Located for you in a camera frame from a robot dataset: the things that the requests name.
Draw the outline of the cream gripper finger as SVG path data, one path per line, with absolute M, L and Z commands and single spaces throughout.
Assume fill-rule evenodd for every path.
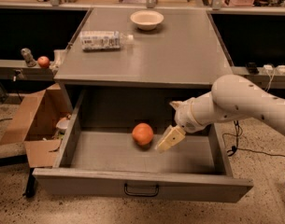
M 185 138 L 186 132 L 179 126 L 169 125 L 156 144 L 155 149 L 162 153 L 179 144 Z
M 171 101 L 169 103 L 175 110 L 178 110 L 182 105 L 183 103 L 181 101 Z

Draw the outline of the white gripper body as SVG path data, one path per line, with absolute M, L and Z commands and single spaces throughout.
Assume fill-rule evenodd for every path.
M 204 130 L 206 125 L 196 118 L 198 112 L 202 111 L 202 108 L 199 108 L 200 102 L 196 98 L 181 102 L 183 105 L 175 110 L 175 123 L 186 133 L 196 133 Z

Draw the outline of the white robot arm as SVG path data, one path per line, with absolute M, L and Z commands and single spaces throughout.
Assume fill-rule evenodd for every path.
M 255 118 L 285 136 L 285 99 L 238 75 L 219 77 L 211 91 L 185 101 L 172 101 L 176 126 L 169 126 L 157 142 L 159 152 L 179 144 L 186 133 L 202 131 L 209 124 Z

